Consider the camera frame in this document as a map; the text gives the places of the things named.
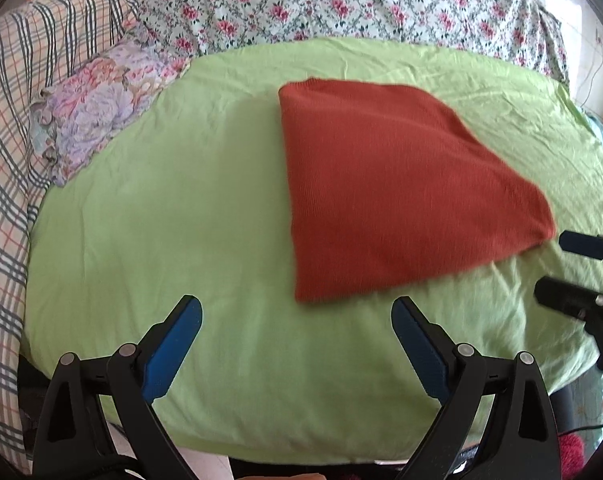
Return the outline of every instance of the teal fabric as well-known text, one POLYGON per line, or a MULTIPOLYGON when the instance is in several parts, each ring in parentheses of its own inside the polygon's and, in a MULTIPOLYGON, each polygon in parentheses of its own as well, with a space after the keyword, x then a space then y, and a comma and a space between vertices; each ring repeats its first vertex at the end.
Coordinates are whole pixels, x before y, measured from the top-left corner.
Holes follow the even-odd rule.
MULTIPOLYGON (((553 80, 467 52, 366 40, 206 56, 48 193, 27 287, 33 362, 51 374, 64 352, 111 354, 192 294, 203 325, 154 403, 158 416, 179 446, 284 463, 398 460, 419 444, 438 403, 393 333, 401 295, 485 355, 530 351, 550 390, 588 369, 591 339, 538 306, 533 288, 552 274, 603 290, 603 263, 564 254, 556 240, 470 272, 296 303, 277 91, 309 76, 431 92, 540 186, 559 232, 603 232, 603 147, 553 80)), ((111 404, 106 412, 115 418, 111 404)))

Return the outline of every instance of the plaid blanket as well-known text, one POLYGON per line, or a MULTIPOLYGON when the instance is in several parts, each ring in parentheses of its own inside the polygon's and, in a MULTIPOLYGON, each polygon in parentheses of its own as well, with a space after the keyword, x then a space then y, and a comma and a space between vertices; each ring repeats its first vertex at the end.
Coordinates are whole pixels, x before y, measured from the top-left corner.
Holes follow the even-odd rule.
POLYGON ((50 185, 28 138, 30 100, 117 43, 138 0, 31 0, 0 16, 0 452, 27 472, 17 401, 28 233, 50 185))

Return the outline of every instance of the green bed sheet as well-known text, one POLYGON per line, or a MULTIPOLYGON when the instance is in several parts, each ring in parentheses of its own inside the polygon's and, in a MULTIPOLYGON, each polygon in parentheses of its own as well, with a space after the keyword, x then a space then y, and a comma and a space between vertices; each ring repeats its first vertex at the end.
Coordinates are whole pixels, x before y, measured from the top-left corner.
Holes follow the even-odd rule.
POLYGON ((603 263, 563 254, 556 241, 425 283, 294 301, 277 91, 309 76, 431 92, 540 186, 559 231, 603 232, 603 147, 549 78, 466 52, 367 40, 245 48, 195 60, 65 188, 50 190, 32 232, 26 355, 50 375, 64 352, 111 354, 193 294, 203 327, 155 401, 158 416, 179 446, 288 463, 402 459, 424 436, 438 403, 393 334, 401 295, 485 355, 532 352, 550 390, 590 367, 594 344, 578 323, 538 306, 533 288, 548 273, 603 290, 603 263))

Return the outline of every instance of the folded red garment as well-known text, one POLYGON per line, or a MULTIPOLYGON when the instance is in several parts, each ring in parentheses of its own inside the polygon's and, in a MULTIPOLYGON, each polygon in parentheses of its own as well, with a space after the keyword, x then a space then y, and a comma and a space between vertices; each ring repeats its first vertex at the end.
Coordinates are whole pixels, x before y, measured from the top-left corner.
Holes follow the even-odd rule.
POLYGON ((540 190, 427 92, 309 79, 279 99, 299 301, 472 269, 555 235, 540 190))

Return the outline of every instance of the silver screw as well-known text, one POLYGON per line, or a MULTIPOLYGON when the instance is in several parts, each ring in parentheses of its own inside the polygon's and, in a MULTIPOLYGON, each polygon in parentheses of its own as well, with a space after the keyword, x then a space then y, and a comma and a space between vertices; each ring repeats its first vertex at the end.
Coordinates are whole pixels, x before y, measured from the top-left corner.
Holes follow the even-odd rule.
POLYGON ((68 366, 71 362, 75 360, 75 354, 72 352, 68 352, 67 354, 63 354, 59 362, 64 366, 68 366))
POLYGON ((464 357, 470 357, 475 353, 475 349, 472 348, 468 343, 462 343, 457 346, 457 351, 464 357))
POLYGON ((137 350, 137 345, 135 345, 133 343, 126 343, 125 345, 122 345, 121 348, 119 349, 119 355, 122 355, 124 357, 129 357, 129 356, 133 355, 136 350, 137 350))
POLYGON ((528 352, 521 352, 519 354, 519 358, 521 359, 521 362, 525 365, 531 365, 535 362, 535 358, 532 356, 532 354, 529 354, 528 352))

